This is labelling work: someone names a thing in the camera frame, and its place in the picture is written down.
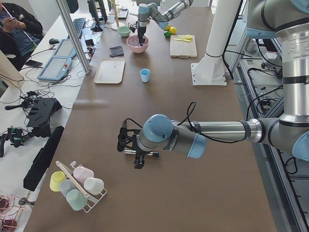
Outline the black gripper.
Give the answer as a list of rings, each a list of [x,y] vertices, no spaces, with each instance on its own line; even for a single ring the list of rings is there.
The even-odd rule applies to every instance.
[[[135,161],[134,161],[134,168],[135,169],[142,169],[144,167],[144,157],[146,153],[144,152],[136,152]]]
[[[145,33],[146,33],[146,27],[139,27],[138,28],[138,38],[139,38],[139,45],[142,46],[143,43],[145,43]]]

